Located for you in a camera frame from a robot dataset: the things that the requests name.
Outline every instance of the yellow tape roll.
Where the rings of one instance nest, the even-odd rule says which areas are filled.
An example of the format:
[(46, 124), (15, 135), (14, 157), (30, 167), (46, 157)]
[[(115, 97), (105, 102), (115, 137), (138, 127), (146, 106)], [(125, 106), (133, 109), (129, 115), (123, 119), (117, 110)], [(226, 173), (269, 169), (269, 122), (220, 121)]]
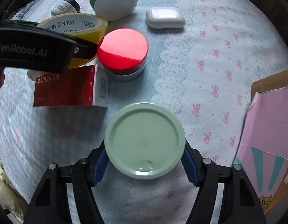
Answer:
[[(106, 19), (90, 13), (66, 13), (48, 18), (37, 27), (65, 33), (98, 44), (106, 33)], [(88, 59), (72, 58), (69, 69), (84, 65), (95, 57)]]

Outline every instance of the bottle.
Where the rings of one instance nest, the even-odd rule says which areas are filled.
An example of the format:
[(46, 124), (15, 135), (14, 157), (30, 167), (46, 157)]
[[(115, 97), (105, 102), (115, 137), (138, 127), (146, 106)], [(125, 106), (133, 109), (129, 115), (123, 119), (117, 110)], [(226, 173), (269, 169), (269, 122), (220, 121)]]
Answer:
[(49, 74), (49, 72), (45, 71), (34, 71), (34, 70), (28, 70), (27, 76), (31, 81), (36, 81), (36, 78), (41, 77), (43, 75)]
[(51, 11), (51, 16), (56, 16), (64, 13), (78, 13), (80, 6), (75, 0), (62, 0)]

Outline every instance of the white case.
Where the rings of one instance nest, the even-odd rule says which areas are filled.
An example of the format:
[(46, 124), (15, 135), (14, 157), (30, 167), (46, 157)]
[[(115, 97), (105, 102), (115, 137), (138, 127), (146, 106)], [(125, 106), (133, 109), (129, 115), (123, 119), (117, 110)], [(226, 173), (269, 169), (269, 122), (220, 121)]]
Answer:
[(183, 14), (175, 7), (152, 7), (146, 12), (146, 20), (154, 29), (179, 29), (185, 25)]

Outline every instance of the bed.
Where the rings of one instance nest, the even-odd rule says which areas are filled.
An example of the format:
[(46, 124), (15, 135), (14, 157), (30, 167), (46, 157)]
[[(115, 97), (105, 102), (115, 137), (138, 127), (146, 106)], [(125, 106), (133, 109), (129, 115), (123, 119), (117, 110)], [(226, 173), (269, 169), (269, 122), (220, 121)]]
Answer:
[[(41, 22), (59, 0), (36, 0), (22, 20)], [(81, 12), (94, 13), (88, 0)], [(184, 29), (155, 30), (145, 22), (152, 6), (178, 7)], [(0, 90), (0, 158), (29, 202), (51, 163), (74, 164), (104, 138), (112, 115), (134, 102), (154, 102), (174, 112), (190, 145), (217, 164), (231, 166), (251, 101), (253, 81), (288, 69), (288, 48), (270, 20), (248, 0), (139, 0), (134, 12), (110, 22), (108, 31), (133, 28), (149, 42), (144, 73), (134, 81), (110, 81), (109, 107), (33, 108), (34, 82), (27, 70), (6, 68)], [(197, 188), (179, 163), (149, 181), (131, 179), (108, 165), (93, 189), (105, 223), (185, 223)], [(212, 223), (220, 213), (219, 187)], [(71, 185), (73, 223), (79, 223)]]

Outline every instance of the metal screw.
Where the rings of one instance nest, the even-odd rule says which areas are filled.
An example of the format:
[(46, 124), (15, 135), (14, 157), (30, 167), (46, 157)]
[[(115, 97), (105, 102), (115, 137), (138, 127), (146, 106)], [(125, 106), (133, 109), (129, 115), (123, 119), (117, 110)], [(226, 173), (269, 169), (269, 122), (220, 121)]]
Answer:
[(235, 168), (236, 170), (241, 170), (241, 166), (240, 166), (239, 164), (234, 164), (234, 168)]
[(203, 159), (203, 162), (204, 162), (205, 164), (210, 164), (212, 161), (211, 161), (209, 158), (204, 158), (204, 159)]
[(56, 164), (52, 163), (49, 165), (49, 169), (54, 170), (56, 168)]
[(88, 159), (87, 158), (82, 158), (80, 159), (79, 163), (80, 164), (86, 164), (88, 162)]

